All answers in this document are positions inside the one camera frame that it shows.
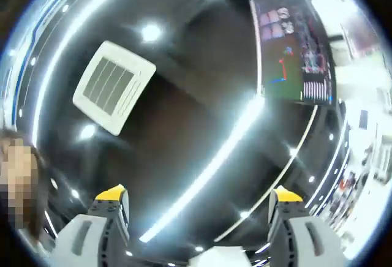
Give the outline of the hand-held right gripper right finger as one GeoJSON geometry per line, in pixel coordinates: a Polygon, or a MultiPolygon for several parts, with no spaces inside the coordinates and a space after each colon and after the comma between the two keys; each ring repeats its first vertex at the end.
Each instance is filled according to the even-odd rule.
{"type": "Polygon", "coordinates": [[[340,237],[298,194],[282,186],[271,191],[268,225],[270,266],[342,266],[340,237]]]}

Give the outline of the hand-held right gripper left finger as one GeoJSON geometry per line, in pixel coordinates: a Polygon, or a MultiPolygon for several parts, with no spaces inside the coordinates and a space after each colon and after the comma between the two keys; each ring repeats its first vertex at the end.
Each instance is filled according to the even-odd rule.
{"type": "Polygon", "coordinates": [[[129,194],[118,184],[97,195],[86,214],[75,216],[59,233],[53,266],[126,266],[129,194]]]}

